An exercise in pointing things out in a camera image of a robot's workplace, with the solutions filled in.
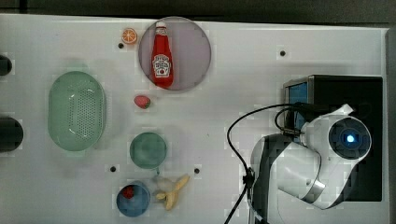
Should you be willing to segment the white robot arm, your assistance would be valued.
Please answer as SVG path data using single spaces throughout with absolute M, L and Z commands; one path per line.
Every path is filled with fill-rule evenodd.
M 254 224 L 285 224 L 278 193 L 326 210 L 345 198 L 354 168 L 369 154 L 372 136 L 344 104 L 306 122 L 294 134 L 264 136 L 250 157 L 253 184 L 247 201 Z

